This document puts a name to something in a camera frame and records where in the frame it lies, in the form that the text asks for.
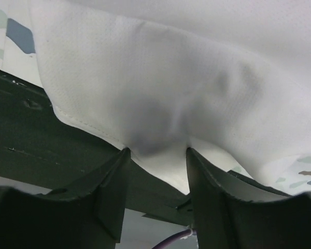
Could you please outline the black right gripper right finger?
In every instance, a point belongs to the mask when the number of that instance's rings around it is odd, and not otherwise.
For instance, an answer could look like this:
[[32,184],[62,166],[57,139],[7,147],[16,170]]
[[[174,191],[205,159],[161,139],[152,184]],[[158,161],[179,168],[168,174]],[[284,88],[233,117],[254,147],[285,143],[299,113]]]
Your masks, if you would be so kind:
[[186,152],[200,248],[311,248],[311,192],[280,195]]

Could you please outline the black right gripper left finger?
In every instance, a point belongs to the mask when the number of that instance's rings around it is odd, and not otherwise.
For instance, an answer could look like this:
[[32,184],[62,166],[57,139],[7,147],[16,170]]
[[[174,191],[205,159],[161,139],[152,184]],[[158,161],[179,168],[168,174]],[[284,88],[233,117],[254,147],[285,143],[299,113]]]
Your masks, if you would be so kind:
[[114,248],[120,242],[131,152],[48,194],[0,186],[0,248]]

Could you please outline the white t-shirt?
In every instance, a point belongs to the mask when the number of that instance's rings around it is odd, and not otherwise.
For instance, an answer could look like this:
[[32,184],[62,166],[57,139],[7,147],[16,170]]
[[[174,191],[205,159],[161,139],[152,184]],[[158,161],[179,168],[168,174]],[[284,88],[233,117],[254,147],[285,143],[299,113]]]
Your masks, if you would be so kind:
[[186,149],[264,185],[311,153],[311,1],[29,1],[63,123],[189,192]]

